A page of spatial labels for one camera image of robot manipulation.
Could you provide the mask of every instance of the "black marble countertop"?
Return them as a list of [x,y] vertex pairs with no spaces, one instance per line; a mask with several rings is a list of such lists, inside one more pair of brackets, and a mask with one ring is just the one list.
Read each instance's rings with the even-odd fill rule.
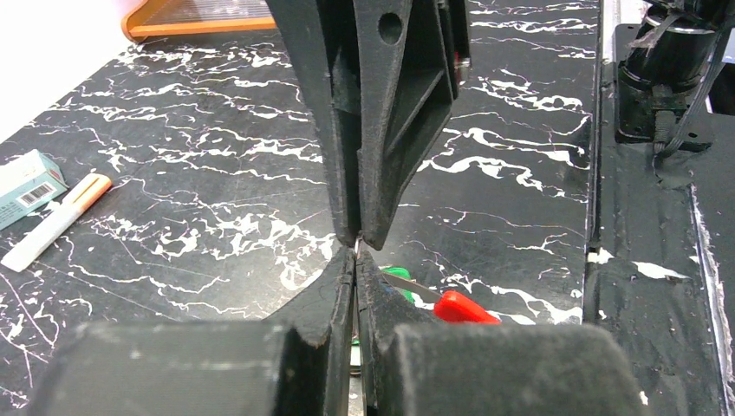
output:
[[[469,2],[471,79],[375,257],[504,322],[579,323],[599,10],[525,3]],[[70,184],[99,172],[114,188],[29,269],[0,270],[0,410],[26,405],[75,325],[263,318],[335,252],[276,31],[129,49],[0,145],[0,162],[34,148]],[[0,232],[0,255],[45,213]]]

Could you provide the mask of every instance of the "wire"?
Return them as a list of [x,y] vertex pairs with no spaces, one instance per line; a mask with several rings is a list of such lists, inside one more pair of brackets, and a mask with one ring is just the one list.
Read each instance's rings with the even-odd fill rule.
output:
[[357,235],[357,238],[354,240],[354,257],[360,258],[360,249],[362,248],[362,233],[359,233]]
[[712,85],[717,79],[722,68],[725,67],[725,63],[722,61],[725,57],[725,50],[727,43],[730,40],[730,30],[735,23],[735,17],[730,16],[717,31],[715,41],[712,43],[711,52],[709,54],[710,64],[707,67],[707,71],[699,80],[699,87],[697,93],[694,95],[694,99],[690,107],[684,112],[681,120],[673,130],[671,139],[669,139],[666,146],[656,154],[658,158],[667,158],[674,154],[681,145],[684,144],[683,135],[684,132],[692,124],[692,119],[699,113],[702,106],[705,104],[705,100],[712,89]]
[[653,30],[649,31],[642,37],[635,39],[628,44],[628,46],[630,47],[630,53],[632,54],[635,48],[646,48],[648,49],[646,55],[650,54],[651,51],[654,50],[656,44],[659,42],[661,37],[664,36],[668,28],[677,20],[679,20],[681,16],[682,15],[680,13],[669,13],[668,17],[660,25],[656,26]]

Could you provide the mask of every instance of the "black cylinder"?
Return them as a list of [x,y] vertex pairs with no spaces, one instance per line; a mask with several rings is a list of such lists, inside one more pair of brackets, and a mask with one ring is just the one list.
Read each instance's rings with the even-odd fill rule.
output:
[[706,22],[719,23],[727,4],[726,0],[684,0],[677,7]]
[[[652,7],[643,20],[636,39],[654,30],[666,19],[666,12]],[[694,88],[707,60],[715,33],[699,29],[683,19],[674,22],[653,49],[634,48],[625,61],[622,73],[637,88],[648,89],[664,84],[674,92]]]

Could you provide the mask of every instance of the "black machine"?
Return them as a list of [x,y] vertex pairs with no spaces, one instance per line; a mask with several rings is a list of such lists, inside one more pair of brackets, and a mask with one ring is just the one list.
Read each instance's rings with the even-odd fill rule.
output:
[[[609,162],[627,151],[619,146],[637,146],[630,148],[640,157],[630,160],[646,162],[626,166],[629,183],[672,187],[691,181],[680,175],[690,168],[676,162],[682,153],[712,146],[694,139],[714,135],[704,133],[702,108],[723,68],[735,2],[649,2],[640,27],[616,31],[619,61],[599,66],[591,251],[615,238],[605,231],[617,219],[605,208],[613,185],[603,176],[620,169]],[[357,332],[368,415],[649,414],[624,354],[590,325],[607,302],[600,281],[613,271],[603,265],[586,275],[589,324],[448,324],[408,303],[365,248],[382,248],[400,195],[461,94],[471,64],[465,0],[268,4],[314,116],[342,247],[311,286],[262,322],[80,328],[24,411],[347,414]]]

